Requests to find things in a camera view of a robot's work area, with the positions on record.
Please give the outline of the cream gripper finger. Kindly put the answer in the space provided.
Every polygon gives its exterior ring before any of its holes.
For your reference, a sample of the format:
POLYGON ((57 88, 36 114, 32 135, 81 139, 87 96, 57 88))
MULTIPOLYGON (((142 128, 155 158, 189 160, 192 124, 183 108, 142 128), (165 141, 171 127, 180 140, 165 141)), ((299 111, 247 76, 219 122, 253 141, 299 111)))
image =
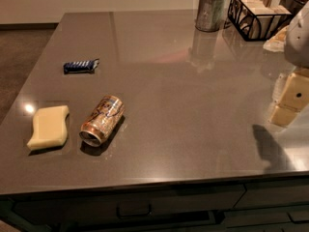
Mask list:
POLYGON ((278 104, 293 111, 301 111, 309 103, 309 78, 292 73, 288 76, 278 104))
POLYGON ((297 116, 297 112, 276 105, 270 114, 269 121, 280 127, 287 127, 297 116))

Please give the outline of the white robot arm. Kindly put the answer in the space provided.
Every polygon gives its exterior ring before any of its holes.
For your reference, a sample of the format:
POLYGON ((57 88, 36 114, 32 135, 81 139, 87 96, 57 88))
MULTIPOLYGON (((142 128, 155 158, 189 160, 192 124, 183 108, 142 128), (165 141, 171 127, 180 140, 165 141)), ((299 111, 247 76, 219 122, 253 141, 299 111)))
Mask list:
POLYGON ((287 28, 284 54, 295 69, 280 74, 274 86, 269 121, 280 127, 287 127, 309 104, 309 2, 287 28))

